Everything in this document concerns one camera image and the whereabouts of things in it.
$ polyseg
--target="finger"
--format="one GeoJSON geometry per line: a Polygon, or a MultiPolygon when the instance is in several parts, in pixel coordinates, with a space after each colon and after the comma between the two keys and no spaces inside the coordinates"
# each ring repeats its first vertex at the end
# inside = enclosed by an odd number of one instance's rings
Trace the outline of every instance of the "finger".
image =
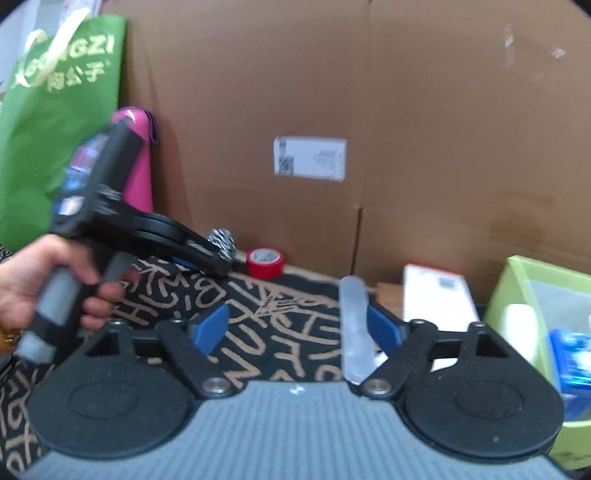
{"type": "Polygon", "coordinates": [[[111,302],[98,299],[96,297],[89,297],[84,301],[84,311],[98,318],[107,318],[111,315],[111,302]]]}
{"type": "Polygon", "coordinates": [[[94,285],[100,281],[100,275],[95,267],[92,250],[86,245],[69,241],[70,258],[68,265],[72,274],[82,283],[94,285]]]}
{"type": "Polygon", "coordinates": [[[119,283],[104,283],[99,287],[96,296],[110,302],[121,301],[125,297],[125,290],[119,283]]]}
{"type": "Polygon", "coordinates": [[[27,249],[39,255],[50,268],[55,265],[70,267],[74,277],[82,283],[93,285],[100,280],[92,251],[78,242],[65,240],[58,235],[44,235],[27,249]]]}
{"type": "Polygon", "coordinates": [[[129,283],[134,283],[139,280],[140,276],[141,274],[139,273],[139,270],[137,268],[130,267],[129,270],[125,272],[125,274],[123,274],[121,280],[128,281],[129,283]]]}
{"type": "Polygon", "coordinates": [[[94,317],[92,315],[84,315],[80,319],[80,324],[84,328],[88,328],[89,330],[99,330],[100,328],[103,328],[103,325],[105,323],[106,322],[103,319],[99,319],[99,318],[94,317]]]}

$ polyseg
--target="pink bottle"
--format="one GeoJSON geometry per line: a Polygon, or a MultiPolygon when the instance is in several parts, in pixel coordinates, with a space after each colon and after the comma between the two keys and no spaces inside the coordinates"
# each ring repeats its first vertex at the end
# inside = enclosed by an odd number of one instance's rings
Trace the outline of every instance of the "pink bottle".
{"type": "Polygon", "coordinates": [[[158,144],[156,124],[151,113],[136,107],[125,107],[117,110],[111,117],[111,122],[115,123],[122,118],[129,118],[129,127],[144,139],[144,146],[123,191],[123,200],[138,210],[153,212],[150,144],[158,144]]]}

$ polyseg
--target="black patterned rug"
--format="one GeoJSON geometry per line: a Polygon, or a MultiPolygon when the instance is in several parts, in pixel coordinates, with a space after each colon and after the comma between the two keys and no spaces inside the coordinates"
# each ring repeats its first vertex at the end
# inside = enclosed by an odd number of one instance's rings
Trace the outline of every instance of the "black patterned rug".
{"type": "MultiPolygon", "coordinates": [[[[0,249],[0,261],[7,257],[0,249]]],[[[225,299],[230,325],[209,359],[238,388],[251,379],[274,381],[341,380],[338,289],[303,275],[262,281],[232,273],[213,281],[176,264],[138,261],[141,280],[126,286],[126,300],[113,317],[135,328],[159,320],[191,319],[225,299]]],[[[52,368],[20,362],[0,387],[0,453],[15,475],[41,455],[28,424],[25,402],[31,387],[52,368]]]]}

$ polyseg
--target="green shopping bag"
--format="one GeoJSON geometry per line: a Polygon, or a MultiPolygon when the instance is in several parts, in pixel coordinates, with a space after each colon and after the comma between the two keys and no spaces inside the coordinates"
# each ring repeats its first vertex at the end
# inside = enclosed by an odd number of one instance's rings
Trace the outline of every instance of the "green shopping bag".
{"type": "Polygon", "coordinates": [[[0,113],[0,244],[47,232],[74,150],[118,106],[125,19],[77,10],[53,39],[35,31],[0,113]]]}

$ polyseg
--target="green plastic bin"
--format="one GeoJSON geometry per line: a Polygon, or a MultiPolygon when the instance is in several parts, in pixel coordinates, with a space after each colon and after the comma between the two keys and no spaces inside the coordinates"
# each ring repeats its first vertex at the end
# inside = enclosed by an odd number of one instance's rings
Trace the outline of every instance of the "green plastic bin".
{"type": "MultiPolygon", "coordinates": [[[[511,303],[530,305],[538,321],[535,367],[553,385],[557,382],[547,322],[535,294],[536,282],[591,295],[591,276],[525,257],[509,257],[485,315],[485,322],[499,330],[503,312],[511,303]]],[[[551,457],[566,470],[591,465],[591,420],[563,423],[551,457]]]]}

